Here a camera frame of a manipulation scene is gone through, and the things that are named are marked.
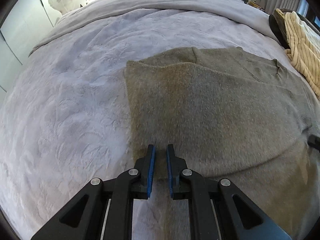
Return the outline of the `white wardrobe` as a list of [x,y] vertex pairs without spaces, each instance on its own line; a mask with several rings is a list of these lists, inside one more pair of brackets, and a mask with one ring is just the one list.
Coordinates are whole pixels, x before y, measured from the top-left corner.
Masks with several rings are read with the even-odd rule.
[[[80,6],[86,0],[79,0]],[[13,81],[24,70],[33,47],[58,23],[63,15],[48,0],[18,0],[1,25],[1,101]]]

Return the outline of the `cream striped blanket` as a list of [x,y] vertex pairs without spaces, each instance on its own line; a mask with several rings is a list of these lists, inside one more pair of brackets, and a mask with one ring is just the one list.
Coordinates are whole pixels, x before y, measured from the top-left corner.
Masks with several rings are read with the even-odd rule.
[[275,9],[272,14],[289,46],[286,54],[319,97],[319,32],[294,11]]

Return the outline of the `olive knit sweater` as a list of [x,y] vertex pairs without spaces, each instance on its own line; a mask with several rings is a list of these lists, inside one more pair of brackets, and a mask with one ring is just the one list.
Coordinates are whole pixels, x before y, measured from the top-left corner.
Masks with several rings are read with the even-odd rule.
[[131,147],[229,178],[293,239],[319,217],[319,100],[278,60],[241,48],[176,48],[126,65]]

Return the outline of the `lavender embossed bedspread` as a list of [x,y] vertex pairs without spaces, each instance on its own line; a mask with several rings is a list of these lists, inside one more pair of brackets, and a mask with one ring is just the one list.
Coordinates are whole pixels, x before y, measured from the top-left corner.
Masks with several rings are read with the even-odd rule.
[[[111,179],[138,159],[127,63],[192,47],[275,59],[309,86],[268,15],[241,0],[96,0],[68,13],[33,49],[1,107],[1,210],[21,239],[90,179]],[[150,200],[135,204],[134,239],[190,237],[187,202],[169,198],[164,152]]]

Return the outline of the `dark round cushion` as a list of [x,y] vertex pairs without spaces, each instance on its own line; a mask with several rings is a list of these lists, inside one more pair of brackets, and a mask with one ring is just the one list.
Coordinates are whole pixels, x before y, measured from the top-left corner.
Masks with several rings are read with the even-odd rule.
[[275,35],[275,37],[278,39],[278,41],[280,42],[281,46],[284,49],[289,49],[289,45],[287,44],[286,41],[286,36],[283,36],[281,31],[280,31],[280,27],[277,24],[276,18],[273,15],[269,15],[268,17],[268,23],[269,26],[271,28],[272,33]]

